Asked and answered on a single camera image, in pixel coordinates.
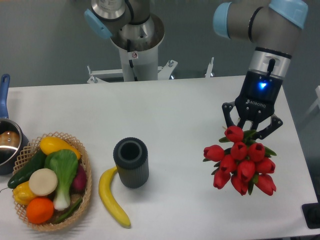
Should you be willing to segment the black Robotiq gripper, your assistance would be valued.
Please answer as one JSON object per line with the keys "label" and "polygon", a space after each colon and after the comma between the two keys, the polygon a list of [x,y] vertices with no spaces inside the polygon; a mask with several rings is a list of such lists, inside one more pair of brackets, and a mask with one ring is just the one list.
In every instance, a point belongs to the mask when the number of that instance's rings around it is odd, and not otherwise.
{"label": "black Robotiq gripper", "polygon": [[[263,140],[280,128],[283,121],[274,114],[275,102],[278,97],[283,80],[253,71],[246,73],[239,96],[235,102],[224,102],[222,112],[227,127],[238,126],[242,128],[247,121],[252,122],[251,128],[257,129],[258,125],[270,117],[270,124],[257,131],[253,140]],[[231,111],[236,107],[239,121],[235,124]]]}

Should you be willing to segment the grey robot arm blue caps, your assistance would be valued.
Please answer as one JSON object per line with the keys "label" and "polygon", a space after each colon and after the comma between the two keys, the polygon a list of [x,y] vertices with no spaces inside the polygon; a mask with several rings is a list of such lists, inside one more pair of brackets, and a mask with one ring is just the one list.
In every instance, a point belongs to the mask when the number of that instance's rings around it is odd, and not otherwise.
{"label": "grey robot arm blue caps", "polygon": [[[308,5],[302,0],[224,2],[214,12],[217,35],[256,44],[239,96],[222,105],[228,127],[234,124],[233,109],[238,127],[251,123],[245,133],[251,140],[262,140],[283,124],[274,106],[307,14]],[[93,32],[117,47],[126,82],[170,77],[169,67],[158,67],[165,29],[151,13],[148,0],[93,0],[84,18]]]}

